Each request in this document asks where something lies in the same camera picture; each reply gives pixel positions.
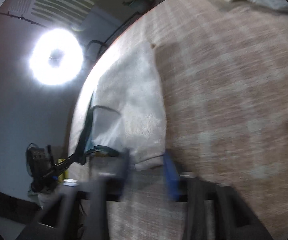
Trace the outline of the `green white printed t-shirt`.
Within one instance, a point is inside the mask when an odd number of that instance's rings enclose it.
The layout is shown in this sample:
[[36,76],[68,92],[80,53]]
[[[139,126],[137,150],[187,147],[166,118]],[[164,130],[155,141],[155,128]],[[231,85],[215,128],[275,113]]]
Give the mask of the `green white printed t-shirt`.
[[113,44],[92,68],[73,112],[69,155],[107,146],[130,150],[130,164],[146,170],[163,163],[166,113],[153,45]]

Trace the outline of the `black metal clothes rack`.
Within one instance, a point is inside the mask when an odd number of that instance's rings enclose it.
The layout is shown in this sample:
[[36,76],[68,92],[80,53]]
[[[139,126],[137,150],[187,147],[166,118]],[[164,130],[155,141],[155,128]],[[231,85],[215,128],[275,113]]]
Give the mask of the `black metal clothes rack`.
[[[73,32],[84,48],[84,55],[90,61],[96,61],[125,29],[143,14],[122,3],[130,0],[98,0],[86,19],[78,27],[62,25],[41,25],[36,22],[8,15],[9,0],[0,9],[0,15],[44,29],[66,28]],[[164,0],[152,0],[152,8]]]

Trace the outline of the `plaid bed blanket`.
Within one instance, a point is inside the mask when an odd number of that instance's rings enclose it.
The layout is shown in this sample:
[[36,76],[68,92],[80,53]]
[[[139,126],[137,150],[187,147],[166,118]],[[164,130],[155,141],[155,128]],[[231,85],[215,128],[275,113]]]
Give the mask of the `plaid bed blanket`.
[[288,238],[288,14],[245,2],[165,0],[103,54],[155,52],[166,146],[200,178],[233,185],[274,239]]

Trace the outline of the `green striped hanging cloth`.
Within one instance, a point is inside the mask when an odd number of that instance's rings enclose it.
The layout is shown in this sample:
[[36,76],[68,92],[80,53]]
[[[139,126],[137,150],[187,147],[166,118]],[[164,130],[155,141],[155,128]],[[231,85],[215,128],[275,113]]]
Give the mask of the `green striped hanging cloth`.
[[9,0],[7,14],[41,25],[78,27],[98,0]]

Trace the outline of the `potted plant in teal pot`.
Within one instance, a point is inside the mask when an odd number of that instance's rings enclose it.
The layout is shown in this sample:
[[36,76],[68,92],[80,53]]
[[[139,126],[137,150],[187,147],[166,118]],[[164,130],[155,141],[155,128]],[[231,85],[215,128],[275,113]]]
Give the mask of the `potted plant in teal pot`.
[[124,6],[130,7],[136,12],[143,14],[152,8],[152,0],[130,0],[122,3]]

